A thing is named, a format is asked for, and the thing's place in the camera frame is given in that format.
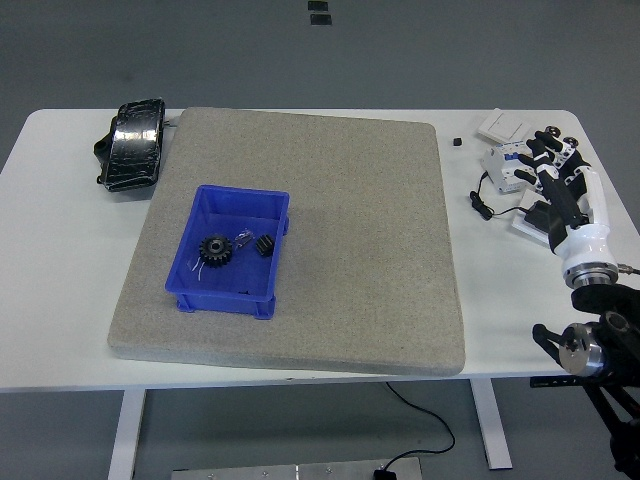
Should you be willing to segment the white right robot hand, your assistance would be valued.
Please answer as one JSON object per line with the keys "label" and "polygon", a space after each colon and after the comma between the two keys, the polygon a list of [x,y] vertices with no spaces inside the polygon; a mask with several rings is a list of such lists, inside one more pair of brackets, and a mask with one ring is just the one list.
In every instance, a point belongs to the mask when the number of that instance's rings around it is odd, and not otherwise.
{"label": "white right robot hand", "polygon": [[562,259],[565,283],[573,289],[615,283],[618,267],[608,246],[610,219],[598,172],[554,128],[537,131],[526,146],[519,161],[532,172],[518,170],[516,176],[549,205],[549,247]]}

